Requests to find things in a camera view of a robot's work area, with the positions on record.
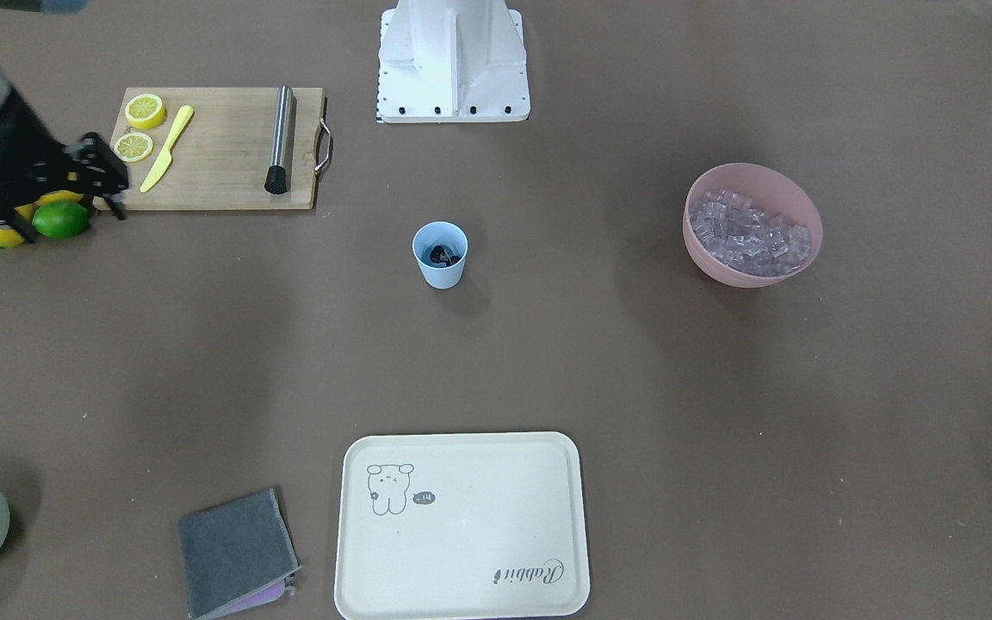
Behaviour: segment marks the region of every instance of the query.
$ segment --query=small light blue cup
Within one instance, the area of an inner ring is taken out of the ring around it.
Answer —
[[[443,264],[436,266],[431,263],[431,248],[437,245],[448,248],[462,259],[450,267]],[[416,232],[416,236],[412,237],[412,255],[420,264],[420,272],[424,274],[424,279],[429,285],[437,289],[448,289],[462,279],[468,252],[469,240],[466,239],[465,232],[449,222],[426,224]]]

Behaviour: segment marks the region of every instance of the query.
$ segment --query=white tray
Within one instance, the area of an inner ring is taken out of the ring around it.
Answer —
[[[347,620],[570,615],[591,587],[580,456],[560,432],[363,437],[338,545]]]

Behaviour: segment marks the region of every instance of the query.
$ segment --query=wooden cutting board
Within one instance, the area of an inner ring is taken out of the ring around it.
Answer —
[[[118,110],[109,144],[130,131],[125,106],[129,99],[153,93],[163,99],[166,119],[143,130],[155,142],[150,156],[128,164],[129,189],[123,194],[130,211],[220,211],[220,209],[312,208],[316,196],[316,146],[324,114],[323,88],[294,88],[296,122],[290,191],[275,196],[263,189],[275,137],[276,88],[131,87]],[[183,105],[194,107],[172,152],[174,162],[163,179],[141,193],[140,184],[158,156],[171,121]]]

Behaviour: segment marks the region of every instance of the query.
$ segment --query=pink bowl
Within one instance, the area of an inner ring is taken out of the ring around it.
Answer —
[[[710,189],[732,189],[753,199],[753,207],[763,208],[769,216],[787,215],[796,224],[802,224],[810,230],[810,256],[803,266],[786,276],[764,278],[750,276],[739,270],[732,270],[713,258],[704,245],[699,242],[696,233],[691,229],[688,220],[688,208],[698,203],[704,193]],[[739,288],[759,288],[782,282],[791,276],[802,274],[814,262],[818,251],[822,249],[822,217],[810,196],[794,181],[787,179],[771,168],[756,164],[722,164],[709,169],[694,182],[688,192],[688,200],[684,205],[684,245],[688,254],[706,275],[716,279],[723,285]]]

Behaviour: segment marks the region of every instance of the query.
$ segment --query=folded cloth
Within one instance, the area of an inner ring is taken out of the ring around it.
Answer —
[[[178,544],[193,620],[277,600],[300,568],[273,489],[178,519]]]

